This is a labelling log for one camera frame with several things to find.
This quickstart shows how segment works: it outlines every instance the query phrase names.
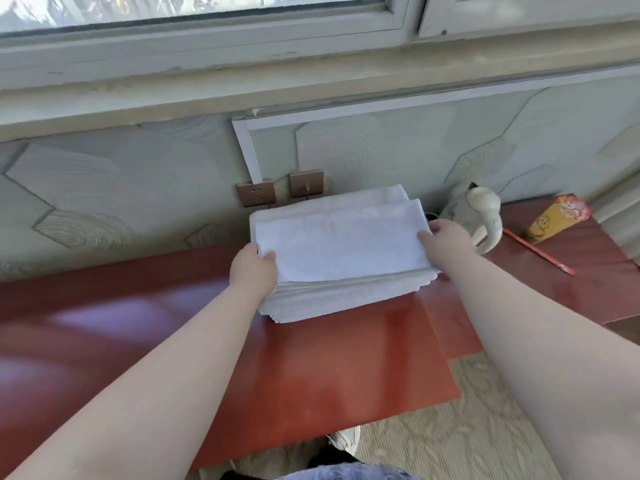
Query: hexagon pattern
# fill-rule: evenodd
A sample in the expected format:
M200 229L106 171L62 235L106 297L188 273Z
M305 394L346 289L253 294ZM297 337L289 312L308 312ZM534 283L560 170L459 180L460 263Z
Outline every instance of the hexagon pattern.
M503 201L592 198L640 170L640 77L267 128L254 143L266 178L297 165L324 169L335 193L400 183L427 210L469 180ZM0 280L242 239L234 185L248 179L222 114L2 143Z

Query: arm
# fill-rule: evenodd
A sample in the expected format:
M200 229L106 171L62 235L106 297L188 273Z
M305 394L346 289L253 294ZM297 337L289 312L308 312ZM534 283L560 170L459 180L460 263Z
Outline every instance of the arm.
M94 397L8 480L181 480L213 417L249 325L276 284L275 255L254 244L229 286Z
M640 347L479 256L457 224L420 233L565 479L640 472Z

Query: electrical outlet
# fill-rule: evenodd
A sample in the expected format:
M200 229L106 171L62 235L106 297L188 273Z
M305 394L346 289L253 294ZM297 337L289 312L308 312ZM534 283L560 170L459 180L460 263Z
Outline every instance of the electrical outlet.
M308 197L324 192L324 170L294 171L289 174L291 197Z
M271 180L261 184L236 184L238 196L244 207L276 203L276 192Z

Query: white towel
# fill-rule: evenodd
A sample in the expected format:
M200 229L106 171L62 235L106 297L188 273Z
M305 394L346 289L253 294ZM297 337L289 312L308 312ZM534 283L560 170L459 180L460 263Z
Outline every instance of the white towel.
M250 226L262 254L276 251L278 285L260 306L276 322L393 298L437 277L415 236L428 230L420 202L400 185L261 210Z

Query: white trim strip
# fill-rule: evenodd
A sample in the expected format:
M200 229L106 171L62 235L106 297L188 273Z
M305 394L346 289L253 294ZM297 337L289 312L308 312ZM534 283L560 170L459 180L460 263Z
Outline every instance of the white trim strip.
M231 124L233 124L234 130L236 131L236 138L238 138L240 151L242 151L246 168L249 170L251 181L254 184L261 184L262 172L260 171L260 165L258 164L258 157L253 149L251 134L249 133L249 129L246 127L246 121L232 120Z
M476 88L459 89L457 91L382 99L378 101L348 104L322 109L311 109L309 111L291 112L288 114L275 114L273 116L249 118L244 121L246 122L247 130L258 130L263 128L293 125L297 123L308 123L310 121L329 120L332 118L341 118L343 116L354 116L356 114L388 111L389 109L402 109L406 107L437 104L441 102L460 101L463 99L513 93L517 91L529 91L532 89L544 89L553 86L565 86L567 84L577 84L580 82L590 82L594 80L626 77L638 74L640 74L640 65L635 65L580 74L541 77L539 79L519 80L517 82L505 82L503 84L478 86Z

